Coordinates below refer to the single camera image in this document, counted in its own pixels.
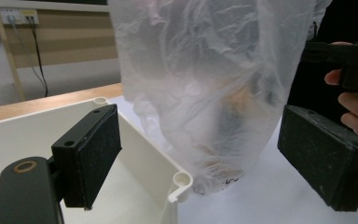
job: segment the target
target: white plastic box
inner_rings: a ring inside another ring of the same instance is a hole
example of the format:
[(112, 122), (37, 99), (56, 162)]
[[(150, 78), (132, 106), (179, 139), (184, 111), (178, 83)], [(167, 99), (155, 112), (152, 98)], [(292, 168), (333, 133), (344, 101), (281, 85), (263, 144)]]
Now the white plastic box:
[[(105, 98), (0, 121), (0, 173), (12, 162), (51, 157), (51, 145)], [(177, 223), (177, 203), (186, 199), (192, 176), (158, 150), (119, 112), (122, 150), (91, 211), (66, 208), (65, 223)]]

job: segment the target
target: clear plastic bag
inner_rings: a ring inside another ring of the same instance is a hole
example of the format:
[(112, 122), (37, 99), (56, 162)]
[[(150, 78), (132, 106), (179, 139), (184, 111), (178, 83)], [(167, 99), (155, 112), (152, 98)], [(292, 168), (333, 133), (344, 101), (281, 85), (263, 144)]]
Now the clear plastic bag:
[(126, 100), (146, 134), (224, 189), (282, 115), (314, 15), (330, 0), (111, 0)]

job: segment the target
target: black cable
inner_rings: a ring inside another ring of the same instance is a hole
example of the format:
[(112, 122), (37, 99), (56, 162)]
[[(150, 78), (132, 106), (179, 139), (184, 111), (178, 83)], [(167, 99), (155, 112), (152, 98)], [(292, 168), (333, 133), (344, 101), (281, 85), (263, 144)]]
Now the black cable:
[(45, 97), (47, 97), (48, 96), (48, 83), (45, 80), (45, 74), (43, 73), (43, 67), (42, 67), (42, 60), (40, 59), (40, 50), (39, 50), (39, 45), (37, 43), (36, 25), (34, 24), (34, 17), (31, 17), (31, 19), (29, 17), (26, 17), (26, 18), (27, 18), (28, 22), (30, 23), (31, 31), (32, 31), (32, 34), (34, 36), (34, 43), (35, 43), (36, 54), (37, 54), (37, 61), (39, 63), (39, 69), (40, 69), (40, 74), (42, 75), (43, 83), (45, 84)]

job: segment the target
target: wall socket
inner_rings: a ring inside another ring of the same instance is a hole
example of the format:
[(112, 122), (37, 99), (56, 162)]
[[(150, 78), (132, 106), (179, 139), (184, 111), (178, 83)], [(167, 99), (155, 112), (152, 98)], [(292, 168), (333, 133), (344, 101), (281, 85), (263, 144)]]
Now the wall socket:
[(0, 14), (3, 24), (11, 24), (12, 21), (17, 25), (29, 24), (29, 20), (33, 20), (34, 24), (39, 24), (36, 9), (0, 7)]

